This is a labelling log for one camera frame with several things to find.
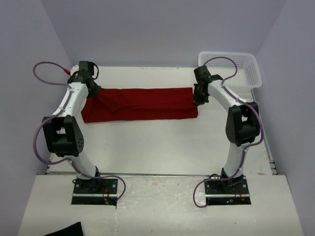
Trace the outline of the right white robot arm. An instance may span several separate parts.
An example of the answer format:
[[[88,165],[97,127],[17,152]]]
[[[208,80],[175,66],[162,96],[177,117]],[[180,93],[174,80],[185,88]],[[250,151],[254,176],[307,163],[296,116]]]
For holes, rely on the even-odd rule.
[[[194,84],[193,102],[203,105],[209,102],[209,97],[215,98],[227,111],[225,133],[230,142],[228,158],[218,179],[209,181],[205,186],[221,189],[231,193],[243,178],[243,166],[247,149],[260,134],[260,125],[256,115],[258,105],[246,102],[229,91],[220,75],[211,75],[206,66],[194,69],[196,83]]]

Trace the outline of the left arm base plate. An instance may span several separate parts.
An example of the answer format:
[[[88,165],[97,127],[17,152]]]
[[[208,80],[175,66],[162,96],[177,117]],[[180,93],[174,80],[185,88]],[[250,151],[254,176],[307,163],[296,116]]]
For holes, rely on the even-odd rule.
[[[117,178],[73,179],[72,205],[117,206]]]

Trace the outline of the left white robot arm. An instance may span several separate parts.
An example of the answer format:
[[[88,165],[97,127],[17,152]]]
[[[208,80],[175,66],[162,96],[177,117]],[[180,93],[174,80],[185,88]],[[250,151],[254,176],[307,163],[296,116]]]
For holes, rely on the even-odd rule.
[[[97,166],[84,152],[84,137],[77,122],[88,98],[94,98],[100,91],[95,82],[99,74],[98,66],[91,61],[80,61],[78,69],[70,73],[67,91],[52,118],[44,117],[43,131],[50,153],[67,161],[77,172],[77,177],[85,180],[85,188],[91,193],[102,189],[102,180]]]

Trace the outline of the red t-shirt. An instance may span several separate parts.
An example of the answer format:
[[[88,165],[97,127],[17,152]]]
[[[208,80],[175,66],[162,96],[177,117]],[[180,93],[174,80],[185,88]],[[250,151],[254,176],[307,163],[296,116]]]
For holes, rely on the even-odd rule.
[[[86,100],[81,115],[85,123],[189,119],[198,116],[198,109],[192,88],[102,88]]]

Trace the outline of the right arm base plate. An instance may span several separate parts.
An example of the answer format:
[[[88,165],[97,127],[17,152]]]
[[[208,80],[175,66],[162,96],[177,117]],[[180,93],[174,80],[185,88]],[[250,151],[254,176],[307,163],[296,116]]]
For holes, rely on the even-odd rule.
[[[232,206],[250,205],[250,192],[244,175],[228,181],[222,181],[220,176],[213,174],[211,181],[204,183],[206,205]]]

